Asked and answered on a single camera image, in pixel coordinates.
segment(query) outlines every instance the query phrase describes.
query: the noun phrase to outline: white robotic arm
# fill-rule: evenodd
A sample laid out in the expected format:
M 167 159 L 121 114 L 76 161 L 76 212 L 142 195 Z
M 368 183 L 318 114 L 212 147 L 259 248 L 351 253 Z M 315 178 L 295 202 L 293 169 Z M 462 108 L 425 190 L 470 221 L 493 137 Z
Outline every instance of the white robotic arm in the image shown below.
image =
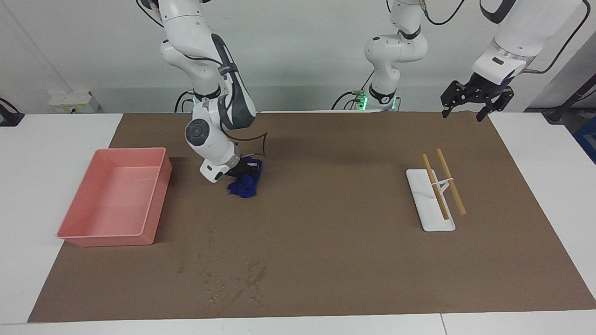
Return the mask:
M 488 11 L 484 2 L 480 2 L 482 13 L 499 24 L 499 32 L 472 66 L 470 80 L 465 85 L 453 81 L 441 95 L 443 117 L 465 103 L 485 104 L 478 121 L 505 109 L 514 96 L 509 83 L 524 72 L 582 0 L 500 0 L 495 11 Z
M 423 12 L 418 0 L 395 0 L 391 22 L 399 29 L 395 35 L 380 35 L 369 39 L 365 56 L 374 66 L 372 82 L 366 89 L 368 101 L 380 107 L 393 104 L 399 83 L 398 63 L 421 60 L 428 42 L 420 33 Z
M 185 137 L 188 145 L 205 158 L 201 173 L 216 182 L 243 163 L 237 146 L 223 132 L 224 127 L 249 127 L 256 109 L 224 40 L 207 25 L 201 2 L 161 0 L 159 10 L 167 35 L 162 55 L 189 76 L 195 100 L 200 101 L 193 108 Z M 247 169 L 239 166 L 236 170 Z

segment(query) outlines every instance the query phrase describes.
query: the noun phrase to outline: green light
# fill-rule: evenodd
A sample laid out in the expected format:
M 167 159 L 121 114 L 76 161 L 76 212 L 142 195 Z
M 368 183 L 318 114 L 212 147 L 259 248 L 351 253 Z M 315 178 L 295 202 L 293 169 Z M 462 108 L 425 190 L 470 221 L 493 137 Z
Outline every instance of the green light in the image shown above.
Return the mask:
M 367 109 L 367 103 L 368 103 L 368 97 L 366 95 L 364 95 L 360 99 L 360 103 L 358 104 L 358 109 L 359 110 L 365 110 L 365 109 Z

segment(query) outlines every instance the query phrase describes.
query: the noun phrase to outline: wooden dowel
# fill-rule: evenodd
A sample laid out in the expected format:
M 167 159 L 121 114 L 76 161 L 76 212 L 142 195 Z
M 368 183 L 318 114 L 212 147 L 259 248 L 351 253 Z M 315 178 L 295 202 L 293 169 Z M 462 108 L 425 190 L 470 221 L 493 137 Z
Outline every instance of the wooden dowel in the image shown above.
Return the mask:
M 445 208 L 445 203 L 441 199 L 441 192 L 439 191 L 439 186 L 436 184 L 437 180 L 433 175 L 433 170 L 430 168 L 429 157 L 426 154 L 422 154 L 422 160 L 424 160 L 424 166 L 426 167 L 426 173 L 429 175 L 429 180 L 431 184 L 433 184 L 433 191 L 434 196 L 437 198 L 437 202 L 439 203 L 439 208 L 441 208 L 441 213 L 443 214 L 444 220 L 449 220 L 449 214 L 447 214 L 447 208 Z
M 453 178 L 451 175 L 451 171 L 449 171 L 449 166 L 447 166 L 447 161 L 445 161 L 445 156 L 443 156 L 443 152 L 441 149 L 437 149 L 437 154 L 439 155 L 439 159 L 441 160 L 441 165 L 443 166 L 443 171 L 447 178 Z M 453 179 L 449 180 L 449 186 L 451 187 L 451 194 L 453 194 L 453 198 L 455 198 L 455 204 L 457 205 L 457 209 L 460 211 L 460 215 L 466 215 L 467 212 L 465 211 L 464 202 L 461 201 L 460 192 L 457 190 L 457 186 L 455 186 L 455 181 Z

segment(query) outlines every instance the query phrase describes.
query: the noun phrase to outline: pink bin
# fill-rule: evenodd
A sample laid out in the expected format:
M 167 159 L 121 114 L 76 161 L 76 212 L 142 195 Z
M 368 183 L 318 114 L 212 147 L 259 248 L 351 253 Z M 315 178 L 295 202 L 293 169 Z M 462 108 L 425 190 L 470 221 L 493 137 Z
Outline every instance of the pink bin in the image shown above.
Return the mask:
M 97 150 L 58 237 L 82 247 L 153 243 L 171 173 L 165 148 Z

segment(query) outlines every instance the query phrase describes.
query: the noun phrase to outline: blue cloth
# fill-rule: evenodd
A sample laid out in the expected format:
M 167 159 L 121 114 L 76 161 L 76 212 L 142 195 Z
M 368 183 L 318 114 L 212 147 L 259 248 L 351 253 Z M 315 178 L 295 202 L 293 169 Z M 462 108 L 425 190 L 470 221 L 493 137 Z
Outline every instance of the blue cloth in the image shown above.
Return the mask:
M 228 185 L 230 194 L 235 194 L 242 198 L 250 198 L 257 194 L 257 184 L 259 183 L 261 171 L 263 171 L 263 161 L 258 159 L 246 158 L 249 163 L 257 163 L 259 165 L 259 174 L 249 175 L 245 173 L 236 178 L 236 181 Z

